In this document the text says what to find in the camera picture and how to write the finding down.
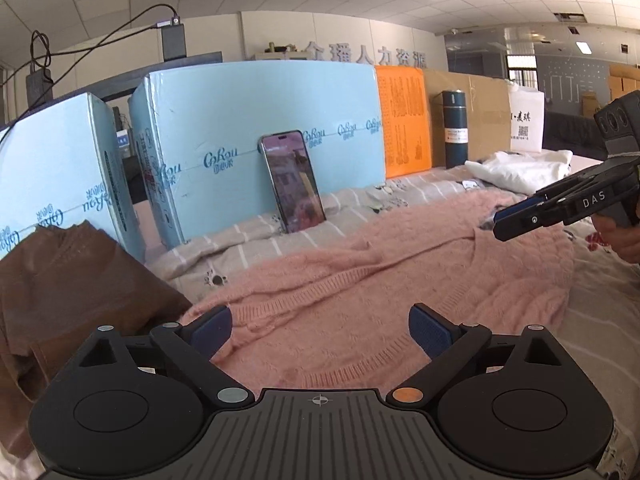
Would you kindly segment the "person right hand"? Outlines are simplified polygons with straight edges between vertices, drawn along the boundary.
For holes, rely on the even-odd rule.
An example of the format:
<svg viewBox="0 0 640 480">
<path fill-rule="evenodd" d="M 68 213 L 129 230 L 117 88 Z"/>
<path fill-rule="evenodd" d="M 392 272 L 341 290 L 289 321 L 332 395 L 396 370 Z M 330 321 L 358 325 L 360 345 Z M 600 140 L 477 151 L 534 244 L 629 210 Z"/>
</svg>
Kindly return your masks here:
<svg viewBox="0 0 640 480">
<path fill-rule="evenodd" d="M 623 228 L 608 217 L 594 214 L 592 223 L 600 233 L 602 240 L 612 248 L 620 258 L 628 263 L 640 262 L 640 229 L 638 226 Z"/>
</svg>

